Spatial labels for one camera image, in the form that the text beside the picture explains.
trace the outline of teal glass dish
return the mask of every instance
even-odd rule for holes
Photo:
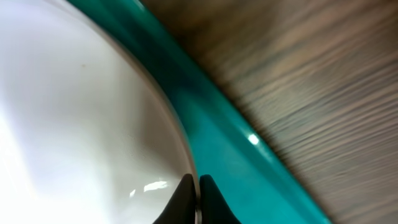
[[[198,175],[242,223],[331,223],[269,146],[138,0],[68,0],[132,53],[167,95]]]

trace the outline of wood grain surface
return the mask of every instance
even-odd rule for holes
[[[398,1],[142,0],[335,223],[398,223]]]

